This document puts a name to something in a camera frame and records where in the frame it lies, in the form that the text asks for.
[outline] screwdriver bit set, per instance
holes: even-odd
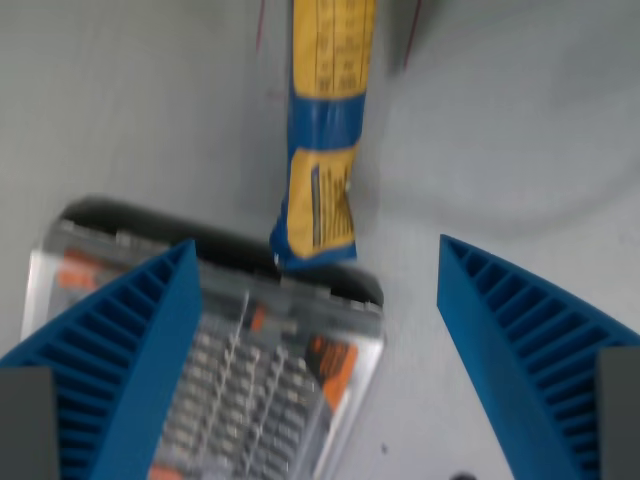
[[[246,305],[233,330],[204,317],[185,362],[154,462],[185,479],[295,478],[320,455],[305,442],[321,446],[313,437],[328,433],[331,411],[304,359],[245,332]]]
[[[175,227],[174,237],[196,238],[199,255],[203,247],[202,317],[148,480],[334,478],[384,349],[375,281],[344,271],[314,284],[311,275],[279,279],[263,264],[220,264],[246,245],[221,251],[224,239],[170,218],[92,208],[54,223],[34,250],[22,338],[173,241],[132,229]],[[126,229],[114,230],[122,221]]]

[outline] yellow and blue packet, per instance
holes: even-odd
[[[287,190],[270,243],[285,269],[356,257],[347,199],[376,0],[292,0]]]

